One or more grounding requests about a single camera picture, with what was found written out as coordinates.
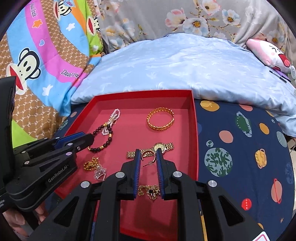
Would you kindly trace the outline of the left hand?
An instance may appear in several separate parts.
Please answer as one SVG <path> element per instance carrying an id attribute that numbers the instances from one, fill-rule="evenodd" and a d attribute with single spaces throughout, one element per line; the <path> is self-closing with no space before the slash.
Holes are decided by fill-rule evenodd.
<path id="1" fill-rule="evenodd" d="M 48 215 L 45 203 L 43 202 L 39 207 L 37 207 L 35 212 L 37 215 L 38 224 L 41 224 Z M 9 209 L 3 213 L 3 216 L 15 233 L 21 237 L 29 236 L 29 234 L 22 228 L 22 226 L 26 223 L 26 220 L 22 214 L 15 210 Z"/>

